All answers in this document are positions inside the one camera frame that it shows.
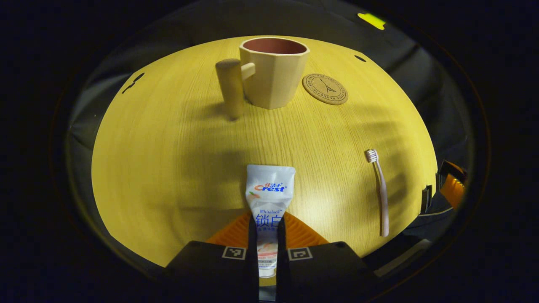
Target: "wood grain surface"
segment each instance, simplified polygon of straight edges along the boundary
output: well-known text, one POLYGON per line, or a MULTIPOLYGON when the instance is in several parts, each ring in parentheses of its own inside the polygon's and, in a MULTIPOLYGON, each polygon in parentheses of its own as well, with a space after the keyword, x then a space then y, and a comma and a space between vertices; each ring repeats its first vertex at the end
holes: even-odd
POLYGON ((166 266, 188 241, 205 241, 243 214, 246 166, 268 164, 296 168, 291 214, 330 242, 346 241, 360 257, 381 247, 417 217, 421 191, 436 183, 434 149, 414 105, 364 54, 288 37, 311 50, 303 76, 336 79, 348 101, 325 104, 299 84, 286 107, 246 104, 244 115, 230 121, 215 63, 239 58, 238 46, 249 38, 173 53, 135 72, 119 90, 92 159, 95 201, 108 231, 166 266), (364 156, 371 148, 388 186, 386 238, 376 170, 364 156))

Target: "wooden stick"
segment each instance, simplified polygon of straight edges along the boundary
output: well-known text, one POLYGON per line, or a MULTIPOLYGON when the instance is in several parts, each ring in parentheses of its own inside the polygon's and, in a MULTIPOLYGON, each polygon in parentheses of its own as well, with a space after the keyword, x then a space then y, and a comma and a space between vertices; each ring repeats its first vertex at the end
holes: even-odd
POLYGON ((244 98, 239 59, 225 59, 215 64, 221 93, 225 101, 226 114, 235 120, 243 115, 244 98))

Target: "orange object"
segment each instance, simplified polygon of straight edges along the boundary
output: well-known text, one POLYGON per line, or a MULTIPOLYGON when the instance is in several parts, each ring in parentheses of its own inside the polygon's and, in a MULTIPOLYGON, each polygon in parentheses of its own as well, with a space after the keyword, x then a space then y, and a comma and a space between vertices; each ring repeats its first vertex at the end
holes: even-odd
POLYGON ((329 242, 302 220, 285 212, 286 249, 328 244, 329 242))
POLYGON ((448 174, 444 185, 440 188, 440 193, 444 195, 449 204, 456 209, 460 202, 462 202, 462 197, 464 196, 464 184, 453 175, 448 174))
MULTIPOLYGON (((224 246, 248 247, 249 221, 252 214, 246 212, 206 242, 224 246)), ((286 249, 308 247, 329 243, 303 221, 285 212, 286 249)))

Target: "cork coaster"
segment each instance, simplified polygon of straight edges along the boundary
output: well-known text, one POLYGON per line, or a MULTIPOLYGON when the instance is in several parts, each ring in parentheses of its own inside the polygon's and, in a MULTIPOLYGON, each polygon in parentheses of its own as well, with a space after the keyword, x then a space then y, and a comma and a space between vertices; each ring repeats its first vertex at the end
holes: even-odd
POLYGON ((337 80, 322 74, 309 74, 303 78, 303 87, 313 97, 331 105, 343 104, 348 92, 337 80))

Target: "beige cup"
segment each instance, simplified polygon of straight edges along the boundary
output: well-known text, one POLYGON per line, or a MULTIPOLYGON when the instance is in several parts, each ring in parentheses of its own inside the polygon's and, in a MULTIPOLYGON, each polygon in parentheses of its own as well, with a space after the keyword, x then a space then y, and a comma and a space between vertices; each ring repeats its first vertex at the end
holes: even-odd
POLYGON ((241 60, 225 59, 216 64, 226 106, 236 107, 229 114, 243 112, 243 105, 237 105, 240 99, 243 102, 241 86, 253 105, 267 109, 287 105, 301 80, 309 48, 290 39, 264 37, 243 41, 239 52, 241 60))

